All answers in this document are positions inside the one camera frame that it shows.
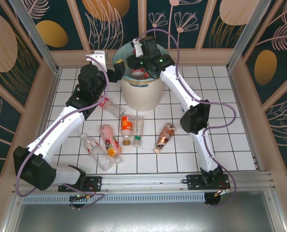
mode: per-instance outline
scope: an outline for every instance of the white tile floor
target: white tile floor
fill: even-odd
[[[229,103],[237,111],[237,120],[228,128],[211,130],[212,145],[217,160],[232,171],[255,170],[253,158],[245,135],[243,122],[238,112],[236,100],[225,67],[188,66],[179,69],[186,82],[202,98],[211,102]],[[71,96],[78,83],[77,76],[80,69],[63,69],[48,125],[59,115],[65,102]],[[119,83],[111,83],[108,98],[120,105],[127,113],[142,115],[144,133],[142,147],[123,146],[118,135],[119,120],[110,113],[97,107],[92,115],[71,133],[69,138],[56,152],[52,164],[58,166],[75,165],[86,171],[87,174],[132,174],[132,173],[184,173],[197,172],[198,153],[191,137],[181,128],[179,120],[184,114],[177,98],[168,88],[164,88],[160,104],[147,112],[136,112],[128,107],[123,98]],[[229,122],[233,113],[227,107],[213,105],[210,110],[210,126],[224,125]],[[166,123],[176,127],[175,135],[164,146],[159,155],[153,153],[153,148],[162,128]],[[122,146],[124,161],[114,165],[110,170],[103,172],[88,155],[81,145],[80,135],[85,132],[94,137],[104,147],[100,138],[99,128],[108,124],[113,128],[115,136]]]

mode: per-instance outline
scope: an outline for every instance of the enclosure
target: enclosure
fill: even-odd
[[[236,180],[234,201],[208,208],[204,190],[188,190],[181,182],[200,174],[199,150],[180,125],[184,112],[168,86],[154,109],[136,111],[120,81],[110,83],[107,96],[128,114],[144,117],[142,146],[122,145],[124,161],[104,172],[80,136],[85,132],[104,146],[99,128],[110,125],[122,144],[121,123],[97,106],[50,163],[101,177],[104,200],[72,211],[72,193],[59,192],[58,185],[18,197],[13,152],[59,116],[89,63],[86,55],[106,50],[112,67],[117,50],[149,29],[166,30],[177,40],[179,72],[200,98],[237,112],[232,125],[209,131],[216,159]],[[147,36],[177,60],[167,34]],[[228,108],[212,105],[208,123],[224,125],[232,117]],[[155,154],[166,123],[175,133]],[[20,180],[20,191],[31,188]],[[232,193],[226,195],[225,202]],[[0,231],[71,228],[287,231],[287,0],[0,0]]]

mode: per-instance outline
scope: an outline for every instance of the plastic bottle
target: plastic bottle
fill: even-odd
[[[86,133],[81,135],[82,141],[89,152],[89,154],[95,159],[97,164],[103,171],[109,170],[113,162],[107,155],[105,151],[100,147],[100,145],[92,138],[89,138]]]
[[[132,138],[133,122],[131,115],[121,115],[121,136],[124,146],[130,145],[130,139]]]
[[[163,149],[165,144],[171,139],[173,133],[174,133],[175,127],[169,123],[166,123],[164,126],[161,134],[158,137],[158,143],[156,144],[153,151],[156,154],[159,154],[159,152]]]
[[[144,132],[144,118],[142,116],[133,119],[133,147],[140,147],[142,143],[142,135]]]
[[[112,115],[114,115],[116,118],[120,118],[120,116],[122,114],[124,114],[124,109],[122,109],[121,107],[115,105],[111,100],[109,100],[108,98],[105,98],[103,102],[101,102],[99,104],[99,106],[110,112]]]
[[[113,129],[109,125],[100,128],[100,135],[103,138],[108,155],[115,159],[116,163],[121,163],[121,147],[114,137]]]

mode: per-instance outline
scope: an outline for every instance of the plastic bucket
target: plastic bucket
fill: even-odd
[[[158,45],[162,55],[168,52]],[[125,75],[121,80],[121,89],[125,102],[130,108],[137,111],[148,111],[155,108],[162,97],[164,83],[161,79],[148,78],[136,80],[131,77],[132,70],[127,65],[127,58],[133,55],[134,48],[127,43],[122,46],[113,58],[113,63],[122,59],[126,65]]]

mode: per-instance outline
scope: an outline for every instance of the metal base plate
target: metal base plate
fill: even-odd
[[[187,179],[183,181],[187,184],[188,190],[214,190],[218,191],[219,189],[230,188],[229,177],[226,174],[222,174],[218,178],[214,179],[214,182],[211,183],[211,186],[208,188],[202,180],[202,175],[187,175]]]
[[[91,192],[90,185],[96,192],[100,192],[101,189],[101,176],[87,176],[86,177],[86,185],[80,189],[83,192]],[[60,185],[58,187],[58,192],[74,192],[73,190],[65,187],[64,185]]]

